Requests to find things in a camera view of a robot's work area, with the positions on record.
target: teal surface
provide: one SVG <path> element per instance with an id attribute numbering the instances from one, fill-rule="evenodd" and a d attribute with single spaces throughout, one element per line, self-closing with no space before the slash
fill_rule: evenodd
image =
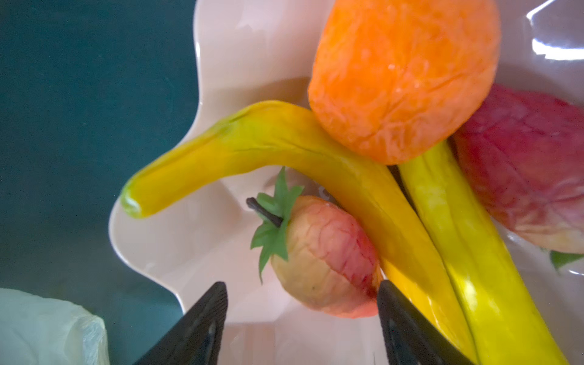
<path id="1" fill-rule="evenodd" d="M 0 287 L 69 300 L 131 364 L 180 318 L 115 255 L 123 183 L 197 108 L 194 0 L 0 3 Z"/>

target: orange fruit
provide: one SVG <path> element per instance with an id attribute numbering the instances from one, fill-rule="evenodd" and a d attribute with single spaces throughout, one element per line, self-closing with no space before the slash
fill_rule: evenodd
<path id="1" fill-rule="evenodd" d="M 480 107 L 499 43 L 494 0 L 337 0 L 318 45 L 310 106 L 344 146 L 400 164 Z"/>

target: white bowl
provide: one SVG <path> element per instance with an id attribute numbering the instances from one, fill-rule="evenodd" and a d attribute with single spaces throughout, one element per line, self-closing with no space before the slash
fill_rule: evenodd
<path id="1" fill-rule="evenodd" d="M 308 106 L 306 88 L 333 0 L 198 0 L 194 39 L 199 109 L 181 142 L 253 102 Z M 584 2 L 499 1 L 503 43 L 497 81 L 584 102 Z M 387 364 L 378 318 L 312 312 L 283 291 L 271 268 L 258 278 L 249 243 L 258 220 L 245 199 L 271 192 L 278 167 L 223 179 L 144 220 L 113 207 L 120 258 L 173 292 L 184 311 L 218 280 L 229 310 L 220 364 Z M 300 174 L 292 176 L 318 187 Z M 584 363 L 584 263 L 561 274 L 547 253 L 501 230 L 534 301 L 566 357 Z"/>

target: fruit stem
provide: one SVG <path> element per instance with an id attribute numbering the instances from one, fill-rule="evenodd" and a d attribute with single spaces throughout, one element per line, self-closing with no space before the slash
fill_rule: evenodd
<path id="1" fill-rule="evenodd" d="M 264 217 L 266 217 L 277 228 L 280 228 L 280 226 L 282 225 L 283 219 L 281 217 L 278 217 L 277 215 L 272 214 L 269 211 L 267 211 L 264 207 L 262 207 L 259 204 L 259 202 L 258 202 L 257 199 L 255 199 L 255 198 L 247 198 L 245 200 L 245 204 L 247 204 L 250 209 L 253 209 L 255 212 L 257 212 L 257 213 L 263 215 Z"/>

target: green leaf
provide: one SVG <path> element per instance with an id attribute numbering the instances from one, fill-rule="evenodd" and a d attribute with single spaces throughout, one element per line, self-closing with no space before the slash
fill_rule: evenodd
<path id="1" fill-rule="evenodd" d="M 288 195 L 288 184 L 286 183 L 286 168 L 282 167 L 282 170 L 280 170 L 280 173 L 276 178 L 276 190 L 274 192 L 274 199 L 276 200 L 276 204 L 282 204 L 283 202 L 285 202 L 286 195 Z"/>
<path id="2" fill-rule="evenodd" d="M 286 247 L 286 234 L 292 208 L 298 196 L 304 190 L 303 186 L 294 186 L 288 190 L 286 183 L 286 168 L 282 167 L 276 178 L 274 196 L 259 193 L 256 200 L 268 212 L 282 218 L 282 225 L 276 227 L 270 220 L 259 214 L 263 224 L 258 227 L 252 238 L 251 248 L 262 247 L 259 255 L 259 278 L 262 281 L 262 271 L 272 255 L 277 255 L 288 261 L 288 248 Z"/>
<path id="3" fill-rule="evenodd" d="M 294 186 L 292 189 L 288 191 L 288 195 L 286 196 L 286 201 L 284 202 L 284 211 L 282 214 L 284 218 L 290 218 L 292 214 L 292 208 L 294 207 L 294 203 L 296 203 L 296 199 L 302 194 L 304 190 L 304 186 Z"/>
<path id="4" fill-rule="evenodd" d="M 252 238 L 251 248 L 263 247 L 273 242 L 278 235 L 278 228 L 276 228 L 270 221 L 264 222 L 256 229 Z"/>
<path id="5" fill-rule="evenodd" d="M 262 248 L 262 253 L 259 254 L 259 281 L 262 284 L 263 284 L 262 271 L 263 271 L 264 267 L 266 267 L 267 262 L 270 260 L 271 256 L 272 256 L 272 254 L 270 253 L 270 250 L 268 249 L 268 247 L 264 246 Z"/>
<path id="6" fill-rule="evenodd" d="M 558 251 L 550 251 L 550 260 L 556 270 L 561 267 L 583 258 L 584 255 L 579 253 L 563 253 Z"/>
<path id="7" fill-rule="evenodd" d="M 268 212 L 281 217 L 282 207 L 276 203 L 276 199 L 274 199 L 274 197 L 269 196 L 266 193 L 259 193 L 256 199 L 258 200 L 258 203 Z"/>
<path id="8" fill-rule="evenodd" d="M 282 227 L 287 227 L 288 222 L 282 223 Z M 288 247 L 286 246 L 286 229 L 278 230 L 274 244 L 271 247 L 272 255 L 280 256 L 284 261 L 288 261 Z"/>

